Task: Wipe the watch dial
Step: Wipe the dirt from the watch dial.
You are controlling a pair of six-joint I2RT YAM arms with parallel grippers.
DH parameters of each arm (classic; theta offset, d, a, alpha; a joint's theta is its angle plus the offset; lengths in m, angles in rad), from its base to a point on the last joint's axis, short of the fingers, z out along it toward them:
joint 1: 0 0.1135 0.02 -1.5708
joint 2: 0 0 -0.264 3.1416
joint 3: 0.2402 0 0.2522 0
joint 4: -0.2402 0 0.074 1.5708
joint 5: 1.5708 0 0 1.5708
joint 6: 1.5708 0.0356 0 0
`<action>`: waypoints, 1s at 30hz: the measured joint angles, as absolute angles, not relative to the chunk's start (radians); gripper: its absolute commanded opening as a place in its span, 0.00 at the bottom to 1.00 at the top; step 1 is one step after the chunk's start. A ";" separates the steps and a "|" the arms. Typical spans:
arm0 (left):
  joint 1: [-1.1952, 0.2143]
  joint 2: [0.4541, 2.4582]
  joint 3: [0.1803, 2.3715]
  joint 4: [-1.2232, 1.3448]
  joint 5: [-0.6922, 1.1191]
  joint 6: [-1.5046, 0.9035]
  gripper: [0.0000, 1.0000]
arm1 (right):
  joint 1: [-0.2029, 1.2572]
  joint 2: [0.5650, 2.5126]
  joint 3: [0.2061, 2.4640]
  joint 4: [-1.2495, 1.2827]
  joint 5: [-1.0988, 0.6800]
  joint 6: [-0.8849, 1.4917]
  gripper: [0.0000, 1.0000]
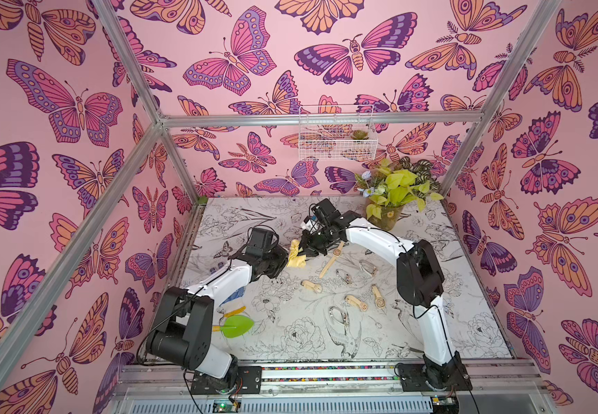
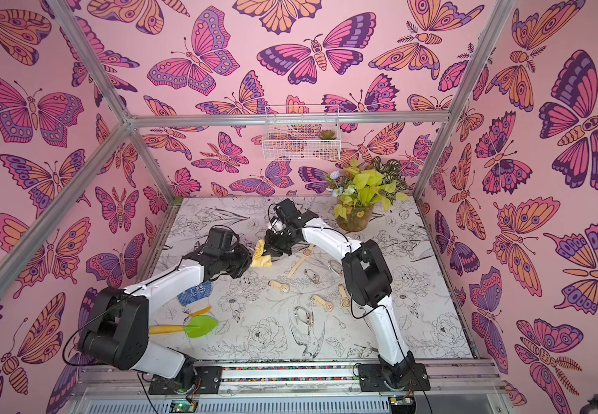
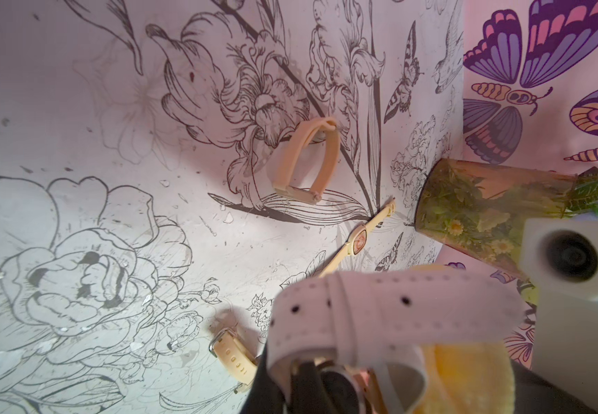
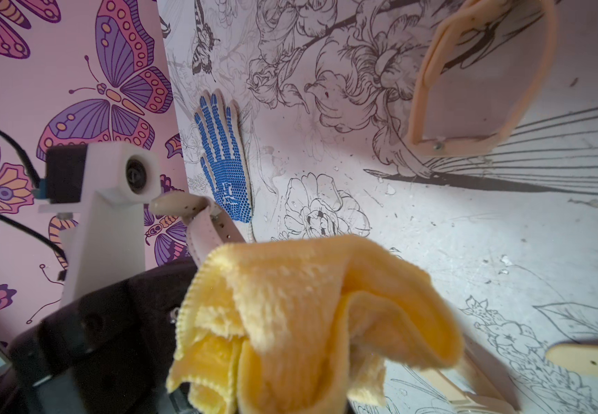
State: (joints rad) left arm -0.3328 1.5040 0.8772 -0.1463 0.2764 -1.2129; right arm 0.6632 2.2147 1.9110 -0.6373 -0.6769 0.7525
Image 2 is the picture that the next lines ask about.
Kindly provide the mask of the yellow cleaning cloth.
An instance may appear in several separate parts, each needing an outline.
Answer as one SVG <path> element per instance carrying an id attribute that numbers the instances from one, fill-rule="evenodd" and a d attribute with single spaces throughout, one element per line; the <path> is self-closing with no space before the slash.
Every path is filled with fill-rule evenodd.
<path id="1" fill-rule="evenodd" d="M 266 252 L 266 242 L 264 239 L 258 240 L 252 255 L 252 268 L 271 268 L 271 254 Z"/>

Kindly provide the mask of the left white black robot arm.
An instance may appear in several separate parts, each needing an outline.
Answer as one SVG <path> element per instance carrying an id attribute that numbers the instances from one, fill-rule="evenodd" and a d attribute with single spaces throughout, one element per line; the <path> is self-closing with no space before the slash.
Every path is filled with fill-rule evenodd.
<path id="1" fill-rule="evenodd" d="M 207 240 L 169 270 L 126 288 L 107 287 L 95 299 L 88 322 L 79 329 L 77 349 L 120 371 L 151 374 L 177 392 L 196 387 L 195 360 L 154 343 L 153 314 L 180 293 L 226 275 L 238 279 L 249 269 L 252 253 L 225 226 L 214 226 Z"/>

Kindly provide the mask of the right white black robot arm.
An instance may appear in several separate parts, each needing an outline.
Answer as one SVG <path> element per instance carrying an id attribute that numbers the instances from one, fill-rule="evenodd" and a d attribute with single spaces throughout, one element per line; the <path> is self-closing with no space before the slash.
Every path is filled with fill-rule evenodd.
<path id="1" fill-rule="evenodd" d="M 425 365 L 416 361 L 402 338 L 393 307 L 392 272 L 378 243 L 347 236 L 311 210 L 298 210 L 289 198 L 271 205 L 268 218 L 264 236 L 267 255 L 290 255 L 295 245 L 307 243 L 340 262 L 351 305 L 363 310 L 353 317 L 366 321 L 376 338 L 380 376 L 387 386 L 392 390 L 430 390 Z"/>

